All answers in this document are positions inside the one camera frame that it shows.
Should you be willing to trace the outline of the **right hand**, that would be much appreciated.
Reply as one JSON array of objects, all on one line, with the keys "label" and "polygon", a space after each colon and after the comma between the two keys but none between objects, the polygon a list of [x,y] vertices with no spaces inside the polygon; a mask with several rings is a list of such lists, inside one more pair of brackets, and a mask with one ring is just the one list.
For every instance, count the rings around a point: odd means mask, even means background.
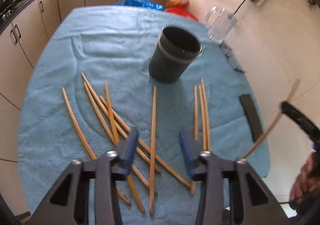
[{"label": "right hand", "polygon": [[307,192],[319,190],[319,176],[311,177],[311,173],[315,167],[313,159],[315,154],[311,153],[301,167],[300,173],[296,177],[290,191],[290,201],[301,199]]}]

